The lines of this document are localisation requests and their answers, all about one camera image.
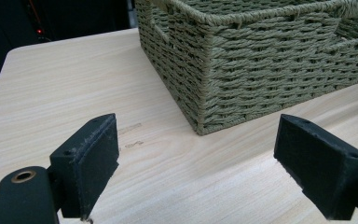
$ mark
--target green woven basket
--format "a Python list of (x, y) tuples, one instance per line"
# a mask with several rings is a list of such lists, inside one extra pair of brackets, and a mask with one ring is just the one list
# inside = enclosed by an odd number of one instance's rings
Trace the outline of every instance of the green woven basket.
[(136, 8), (142, 48), (198, 134), (358, 82), (358, 31), (345, 28), (358, 26), (358, 0), (136, 0)]

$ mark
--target basket handle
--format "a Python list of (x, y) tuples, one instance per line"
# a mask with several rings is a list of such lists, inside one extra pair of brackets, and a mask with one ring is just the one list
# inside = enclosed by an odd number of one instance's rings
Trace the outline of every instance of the basket handle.
[[(168, 17), (168, 14), (169, 14), (169, 8), (166, 4), (165, 1), (162, 1), (162, 0), (148, 0), (150, 6), (152, 7), (154, 5), (154, 7), (157, 7), (159, 10), (165, 12), (167, 14), (167, 17)], [(151, 16), (151, 20), (150, 20), (150, 25), (155, 29), (156, 33), (165, 41), (165, 43), (169, 43), (170, 42), (170, 37), (168, 34), (166, 34), (162, 29), (161, 27), (159, 27), (157, 24), (156, 24), (156, 21), (155, 19), (153, 18), (153, 13), (152, 11), (150, 11), (150, 16)]]
[(344, 5), (338, 11), (342, 18), (358, 17), (358, 0), (343, 0)]

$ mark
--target basket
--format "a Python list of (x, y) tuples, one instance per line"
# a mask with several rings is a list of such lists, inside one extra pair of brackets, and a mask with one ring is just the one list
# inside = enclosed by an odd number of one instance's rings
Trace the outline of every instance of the basket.
[(358, 17), (358, 0), (137, 0), (136, 8), (144, 52), (200, 135), (358, 82), (340, 68), (358, 57), (358, 36), (346, 43), (335, 34), (342, 18)]

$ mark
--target table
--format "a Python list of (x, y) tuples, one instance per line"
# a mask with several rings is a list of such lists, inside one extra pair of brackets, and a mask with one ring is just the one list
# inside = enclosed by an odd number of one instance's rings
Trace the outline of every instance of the table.
[[(7, 55), (0, 180), (22, 167), (47, 168), (61, 143), (108, 113), (117, 114), (120, 165), (91, 213), (96, 224), (327, 223), (272, 157), (280, 114), (309, 119), (358, 147), (358, 84), (196, 135), (132, 29)], [(358, 223), (358, 210), (351, 222)]]

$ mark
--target light wood tabletop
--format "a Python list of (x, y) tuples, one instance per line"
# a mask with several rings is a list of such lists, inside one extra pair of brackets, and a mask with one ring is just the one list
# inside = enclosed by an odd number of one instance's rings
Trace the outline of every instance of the light wood tabletop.
[[(109, 113), (117, 115), (120, 165), (91, 213), (95, 224), (327, 223), (273, 158), (280, 115), (309, 119), (358, 148), (358, 84), (198, 136), (132, 29), (7, 55), (0, 180), (22, 167), (49, 167), (61, 143)], [(358, 223), (358, 210), (339, 223)]]

